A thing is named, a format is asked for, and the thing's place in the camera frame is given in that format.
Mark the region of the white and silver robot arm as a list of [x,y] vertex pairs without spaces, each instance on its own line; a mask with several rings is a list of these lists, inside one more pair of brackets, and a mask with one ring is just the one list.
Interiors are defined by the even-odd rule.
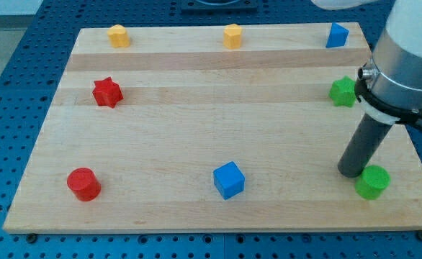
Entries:
[[422,0],[395,1],[355,94],[374,120],[422,129]]

